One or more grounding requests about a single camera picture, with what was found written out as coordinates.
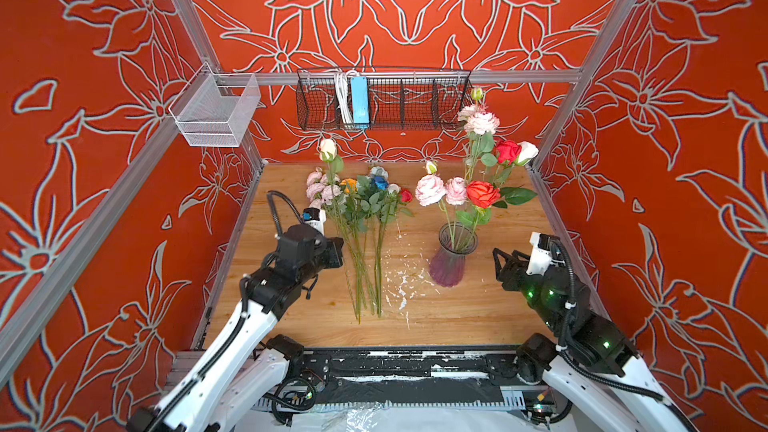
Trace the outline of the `purple ribbed glass vase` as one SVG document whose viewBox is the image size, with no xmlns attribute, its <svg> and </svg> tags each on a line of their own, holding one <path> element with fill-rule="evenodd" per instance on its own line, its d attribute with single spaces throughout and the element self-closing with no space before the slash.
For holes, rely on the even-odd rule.
<svg viewBox="0 0 768 432">
<path fill-rule="evenodd" d="M 477 249 L 477 235 L 462 224 L 455 228 L 445 224 L 438 240 L 439 248 L 429 262 L 429 274 L 437 285 L 454 287 L 463 280 L 467 258 Z"/>
</svg>

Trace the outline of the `peach rose flower stem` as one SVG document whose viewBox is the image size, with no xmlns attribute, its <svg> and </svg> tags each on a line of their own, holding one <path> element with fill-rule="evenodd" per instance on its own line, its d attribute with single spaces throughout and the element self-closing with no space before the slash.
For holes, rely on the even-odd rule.
<svg viewBox="0 0 768 432">
<path fill-rule="evenodd" d="M 326 138 L 320 141 L 319 158 L 327 168 L 325 177 L 320 179 L 320 184 L 323 186 L 320 195 L 323 208 L 344 240 L 352 243 L 359 234 L 360 206 L 357 180 L 337 177 L 344 169 L 344 161 L 333 139 Z"/>
</svg>

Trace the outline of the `white rose flower stem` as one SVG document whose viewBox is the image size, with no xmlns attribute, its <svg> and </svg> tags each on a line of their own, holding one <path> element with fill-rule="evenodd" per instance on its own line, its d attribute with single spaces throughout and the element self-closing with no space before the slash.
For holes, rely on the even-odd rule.
<svg viewBox="0 0 768 432">
<path fill-rule="evenodd" d="M 510 205 L 522 205 L 536 197 L 536 193 L 529 188 L 506 186 L 506 182 L 514 168 L 524 167 L 538 155 L 538 152 L 534 144 L 526 141 L 501 140 L 496 144 L 497 166 L 492 184 L 500 191 L 500 199 L 493 204 L 493 207 L 507 208 Z"/>
</svg>

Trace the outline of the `red rose flower stem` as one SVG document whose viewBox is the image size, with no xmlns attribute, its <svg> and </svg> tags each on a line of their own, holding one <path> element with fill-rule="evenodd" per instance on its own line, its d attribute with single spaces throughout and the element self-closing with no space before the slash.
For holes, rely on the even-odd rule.
<svg viewBox="0 0 768 432">
<path fill-rule="evenodd" d="M 479 226 L 490 222 L 491 209 L 498 202 L 503 202 L 503 199 L 499 188 L 484 181 L 471 182 L 466 188 L 466 196 L 467 205 L 456 212 L 456 218 L 474 236 Z"/>
</svg>

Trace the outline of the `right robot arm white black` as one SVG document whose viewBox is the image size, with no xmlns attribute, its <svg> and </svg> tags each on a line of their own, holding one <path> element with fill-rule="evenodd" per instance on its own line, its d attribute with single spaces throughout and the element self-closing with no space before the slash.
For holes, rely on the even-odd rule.
<svg viewBox="0 0 768 432">
<path fill-rule="evenodd" d="M 550 337 L 536 333 L 516 350 L 526 384 L 546 384 L 605 431 L 693 431 L 632 341 L 590 307 L 589 287 L 558 240 L 531 253 L 492 252 L 495 276 L 520 293 Z"/>
</svg>

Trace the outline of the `pink peony flower stem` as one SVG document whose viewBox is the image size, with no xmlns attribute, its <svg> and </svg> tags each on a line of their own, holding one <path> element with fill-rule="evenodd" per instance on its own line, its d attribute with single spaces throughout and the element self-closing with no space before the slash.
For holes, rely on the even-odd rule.
<svg viewBox="0 0 768 432">
<path fill-rule="evenodd" d="M 422 207 L 438 206 L 447 219 L 449 245 L 454 251 L 463 252 L 468 247 L 468 235 L 459 231 L 459 213 L 468 203 L 467 183 L 462 177 L 443 180 L 432 160 L 425 162 L 425 171 L 416 185 L 415 197 Z"/>
</svg>

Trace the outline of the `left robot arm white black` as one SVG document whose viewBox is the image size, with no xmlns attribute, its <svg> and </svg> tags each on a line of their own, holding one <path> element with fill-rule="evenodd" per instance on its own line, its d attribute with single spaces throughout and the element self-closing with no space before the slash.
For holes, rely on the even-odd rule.
<svg viewBox="0 0 768 432">
<path fill-rule="evenodd" d="M 296 216 L 283 228 L 271 190 L 266 199 L 277 245 L 260 268 L 239 282 L 240 301 L 229 321 L 186 376 L 152 408 L 129 419 L 129 431 L 226 431 L 260 400 L 275 412 L 303 413 L 317 401 L 314 384 L 303 377 L 303 348 L 285 337 L 271 338 L 285 312 L 310 295 L 319 275 L 343 264 L 344 241 Z"/>
</svg>

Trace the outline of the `pink carnation spray stem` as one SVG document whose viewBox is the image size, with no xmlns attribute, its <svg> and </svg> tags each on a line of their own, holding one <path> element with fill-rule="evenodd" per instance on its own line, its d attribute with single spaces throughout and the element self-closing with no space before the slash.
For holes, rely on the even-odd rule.
<svg viewBox="0 0 768 432">
<path fill-rule="evenodd" d="M 482 88 L 474 87 L 470 99 L 471 104 L 457 114 L 457 120 L 468 139 L 464 160 L 464 179 L 467 182 L 473 179 L 478 163 L 490 166 L 497 163 L 495 158 L 489 159 L 489 156 L 495 147 L 495 134 L 500 126 L 500 120 L 486 105 L 486 93 Z"/>
</svg>

